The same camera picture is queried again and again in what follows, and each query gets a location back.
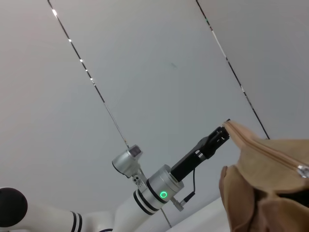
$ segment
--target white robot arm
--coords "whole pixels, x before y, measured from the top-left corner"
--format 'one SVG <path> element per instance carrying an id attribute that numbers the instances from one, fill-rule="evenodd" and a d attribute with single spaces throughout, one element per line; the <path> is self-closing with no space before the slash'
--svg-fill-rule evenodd
<path id="1" fill-rule="evenodd" d="M 229 139 L 225 128 L 218 127 L 185 155 L 172 168 L 164 165 L 149 179 L 142 173 L 138 159 L 141 149 L 134 145 L 116 157 L 114 168 L 132 178 L 138 189 L 122 203 L 115 214 L 79 213 L 28 202 L 14 188 L 0 188 L 0 231 L 29 230 L 31 232 L 134 232 L 169 200 L 176 208 L 195 194 L 178 202 L 174 196 L 183 188 L 182 180 L 201 162 L 209 159 Z"/>

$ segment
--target white ceiling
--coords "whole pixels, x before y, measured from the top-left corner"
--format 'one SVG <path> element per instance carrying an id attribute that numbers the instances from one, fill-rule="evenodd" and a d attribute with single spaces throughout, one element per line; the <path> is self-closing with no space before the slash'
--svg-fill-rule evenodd
<path id="1" fill-rule="evenodd" d="M 265 136 L 198 6 L 188 0 L 52 1 L 147 176 L 228 118 Z M 77 212 L 114 210 L 134 186 L 112 159 L 126 146 L 47 1 L 0 1 L 0 184 Z M 172 225 L 219 196 L 227 142 L 197 169 Z M 192 191 L 184 180 L 181 200 Z M 168 229 L 161 212 L 140 231 Z"/>
<path id="2" fill-rule="evenodd" d="M 307 138 L 309 1 L 199 0 L 271 138 Z"/>

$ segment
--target black cable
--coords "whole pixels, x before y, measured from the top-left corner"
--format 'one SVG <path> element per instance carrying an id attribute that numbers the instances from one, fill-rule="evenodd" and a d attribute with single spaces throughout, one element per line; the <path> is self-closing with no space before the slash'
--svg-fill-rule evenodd
<path id="1" fill-rule="evenodd" d="M 193 192 L 195 192 L 195 169 L 193 170 Z"/>

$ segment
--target brown fabric bag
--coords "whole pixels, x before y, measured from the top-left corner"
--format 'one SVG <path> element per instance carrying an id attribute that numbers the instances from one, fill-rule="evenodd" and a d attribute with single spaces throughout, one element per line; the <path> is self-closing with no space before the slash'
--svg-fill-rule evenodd
<path id="1" fill-rule="evenodd" d="M 231 231 L 309 232 L 309 140 L 260 139 L 234 121 L 224 127 L 241 149 L 219 183 Z"/>

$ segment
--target green light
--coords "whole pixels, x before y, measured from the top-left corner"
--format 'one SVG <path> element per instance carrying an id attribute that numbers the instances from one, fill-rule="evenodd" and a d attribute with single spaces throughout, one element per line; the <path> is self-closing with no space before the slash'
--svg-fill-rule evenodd
<path id="1" fill-rule="evenodd" d="M 166 198 L 167 196 L 168 196 L 168 193 L 165 192 L 165 191 L 162 191 L 162 192 L 160 193 L 160 197 L 161 197 L 161 198 Z"/>

